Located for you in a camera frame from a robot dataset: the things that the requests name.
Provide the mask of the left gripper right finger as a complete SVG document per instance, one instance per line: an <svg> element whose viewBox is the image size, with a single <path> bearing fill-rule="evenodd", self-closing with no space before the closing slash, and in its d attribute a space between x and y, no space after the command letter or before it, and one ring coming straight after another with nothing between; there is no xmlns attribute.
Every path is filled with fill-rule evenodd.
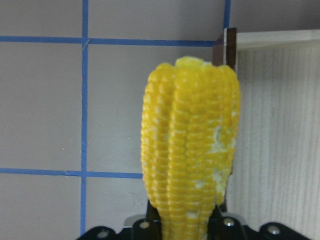
<svg viewBox="0 0 320 240"><path fill-rule="evenodd" d="M231 215L223 215L215 206L208 222L209 240L247 240L247 234L241 222Z"/></svg>

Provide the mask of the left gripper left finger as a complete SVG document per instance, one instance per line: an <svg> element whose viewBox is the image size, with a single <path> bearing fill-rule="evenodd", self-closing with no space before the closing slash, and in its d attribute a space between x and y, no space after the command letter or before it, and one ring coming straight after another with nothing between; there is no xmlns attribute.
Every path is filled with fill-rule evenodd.
<svg viewBox="0 0 320 240"><path fill-rule="evenodd" d="M156 208L147 202L145 218L134 222L132 226L133 240L161 240L161 220Z"/></svg>

